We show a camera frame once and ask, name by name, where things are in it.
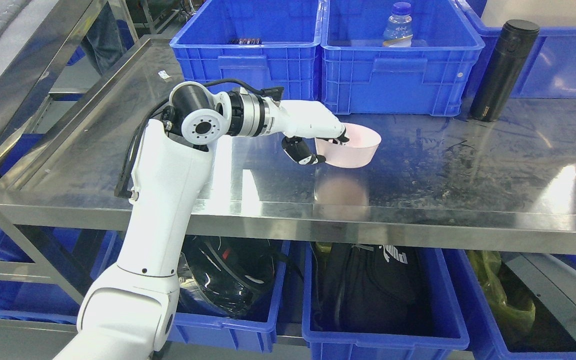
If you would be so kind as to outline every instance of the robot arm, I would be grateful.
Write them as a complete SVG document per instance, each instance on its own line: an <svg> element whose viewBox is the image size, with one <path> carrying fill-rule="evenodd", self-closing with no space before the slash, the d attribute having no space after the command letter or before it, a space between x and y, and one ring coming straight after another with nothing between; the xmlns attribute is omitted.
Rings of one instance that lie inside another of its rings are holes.
<svg viewBox="0 0 576 360"><path fill-rule="evenodd" d="M133 208L123 246L117 262L87 291L78 335L57 360L144 360L162 348L177 309L176 269L186 228L212 171L213 151L207 145L224 135L282 132L283 148L295 162L316 164L323 157L311 153L301 137L348 141L342 123L318 102L280 104L244 89L213 95L197 82L177 85L169 102L170 116L146 118L135 137L134 164L128 166Z"/></svg>

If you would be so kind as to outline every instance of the black backpack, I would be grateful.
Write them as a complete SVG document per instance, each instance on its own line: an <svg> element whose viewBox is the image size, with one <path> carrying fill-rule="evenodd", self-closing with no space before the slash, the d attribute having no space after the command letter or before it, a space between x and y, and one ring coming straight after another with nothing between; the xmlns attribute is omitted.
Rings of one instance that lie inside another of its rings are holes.
<svg viewBox="0 0 576 360"><path fill-rule="evenodd" d="M315 323L322 331L432 332L427 286L415 248L334 243L315 283L320 286Z"/></svg>

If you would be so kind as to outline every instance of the person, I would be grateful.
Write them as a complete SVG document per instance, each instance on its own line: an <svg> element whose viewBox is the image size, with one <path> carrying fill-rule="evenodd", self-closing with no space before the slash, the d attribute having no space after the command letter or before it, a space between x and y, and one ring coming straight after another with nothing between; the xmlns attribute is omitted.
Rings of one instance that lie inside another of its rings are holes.
<svg viewBox="0 0 576 360"><path fill-rule="evenodd" d="M108 2L81 41L81 49L99 75L103 75L126 53L119 27Z"/></svg>

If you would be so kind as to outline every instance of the stainless steel table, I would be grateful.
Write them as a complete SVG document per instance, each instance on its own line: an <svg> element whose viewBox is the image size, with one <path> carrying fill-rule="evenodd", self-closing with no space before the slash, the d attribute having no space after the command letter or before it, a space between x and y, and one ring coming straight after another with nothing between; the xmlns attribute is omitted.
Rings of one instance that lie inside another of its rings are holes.
<svg viewBox="0 0 576 360"><path fill-rule="evenodd" d="M147 41L0 180L0 227L24 249L36 246L37 226L125 230L131 208L113 190L126 146L181 79L167 39ZM576 100L512 99L494 123L340 118L381 134L371 164L298 166L278 134L222 137L188 231L576 254Z"/></svg>

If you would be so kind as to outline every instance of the black thermos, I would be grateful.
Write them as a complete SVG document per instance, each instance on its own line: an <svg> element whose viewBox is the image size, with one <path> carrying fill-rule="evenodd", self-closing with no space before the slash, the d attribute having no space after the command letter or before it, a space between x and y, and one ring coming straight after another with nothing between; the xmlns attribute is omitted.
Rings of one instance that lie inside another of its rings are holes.
<svg viewBox="0 0 576 360"><path fill-rule="evenodd" d="M503 25L472 101L471 118L480 121L499 119L538 34L539 25L534 22L508 20Z"/></svg>

